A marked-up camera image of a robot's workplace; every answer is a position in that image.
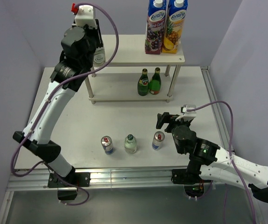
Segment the clear bottle green cap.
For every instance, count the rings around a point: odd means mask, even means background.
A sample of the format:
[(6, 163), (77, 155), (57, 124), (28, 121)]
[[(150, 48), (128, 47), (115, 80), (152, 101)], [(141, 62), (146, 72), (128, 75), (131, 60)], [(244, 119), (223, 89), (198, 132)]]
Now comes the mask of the clear bottle green cap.
[(134, 154), (137, 150), (137, 140), (132, 135), (129, 134), (124, 140), (124, 149), (128, 154)]
[(100, 67), (106, 62), (104, 47), (99, 47), (94, 53), (93, 66)]

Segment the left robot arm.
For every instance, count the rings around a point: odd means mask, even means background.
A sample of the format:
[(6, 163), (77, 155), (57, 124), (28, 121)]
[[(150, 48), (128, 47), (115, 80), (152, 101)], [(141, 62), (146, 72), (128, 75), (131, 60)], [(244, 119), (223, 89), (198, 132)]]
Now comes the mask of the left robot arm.
[(103, 45), (100, 28), (73, 25), (61, 41), (62, 52), (54, 67), (43, 101), (23, 131), (16, 131), (13, 139), (42, 159), (58, 175), (59, 182), (71, 186), (76, 181), (75, 168), (61, 154), (61, 147), (50, 138), (63, 109), (80, 89), (84, 77), (76, 76), (91, 71), (94, 54)]

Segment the clear bottle green cap front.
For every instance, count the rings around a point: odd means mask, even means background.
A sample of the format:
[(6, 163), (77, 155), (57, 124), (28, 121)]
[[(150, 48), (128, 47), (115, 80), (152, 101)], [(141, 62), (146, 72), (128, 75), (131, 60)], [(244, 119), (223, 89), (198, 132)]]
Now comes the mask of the clear bottle green cap front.
[(124, 140), (124, 149), (128, 154), (134, 154), (137, 150), (137, 140), (132, 135), (129, 134)]

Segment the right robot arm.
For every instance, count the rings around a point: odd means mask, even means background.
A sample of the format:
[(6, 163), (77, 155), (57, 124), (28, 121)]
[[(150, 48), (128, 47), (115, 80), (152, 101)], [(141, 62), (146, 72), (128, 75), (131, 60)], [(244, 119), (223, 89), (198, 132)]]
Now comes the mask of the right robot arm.
[(194, 116), (157, 115), (156, 129), (167, 124), (166, 133), (173, 137), (178, 154), (187, 154), (186, 168), (172, 170), (174, 184), (193, 185), (200, 181), (216, 181), (252, 192), (254, 198), (268, 203), (268, 166), (258, 165), (234, 154), (221, 146), (197, 137), (190, 129)]

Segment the green Perrier labelled bottle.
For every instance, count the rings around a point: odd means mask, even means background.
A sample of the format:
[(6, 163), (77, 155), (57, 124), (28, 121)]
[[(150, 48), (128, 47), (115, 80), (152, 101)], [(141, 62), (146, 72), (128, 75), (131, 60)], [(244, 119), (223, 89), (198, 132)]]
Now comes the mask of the green Perrier labelled bottle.
[(142, 69), (142, 75), (137, 83), (137, 92), (140, 96), (146, 96), (149, 92), (149, 79), (147, 69)]

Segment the dark green gold-cap bottle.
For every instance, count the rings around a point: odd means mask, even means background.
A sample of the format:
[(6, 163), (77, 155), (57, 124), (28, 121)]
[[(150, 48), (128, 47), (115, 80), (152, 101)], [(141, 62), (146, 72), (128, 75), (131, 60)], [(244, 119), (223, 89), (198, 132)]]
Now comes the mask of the dark green gold-cap bottle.
[(154, 75), (151, 78), (149, 83), (149, 92), (153, 95), (159, 94), (161, 89), (161, 77), (160, 77), (160, 68), (156, 67)]

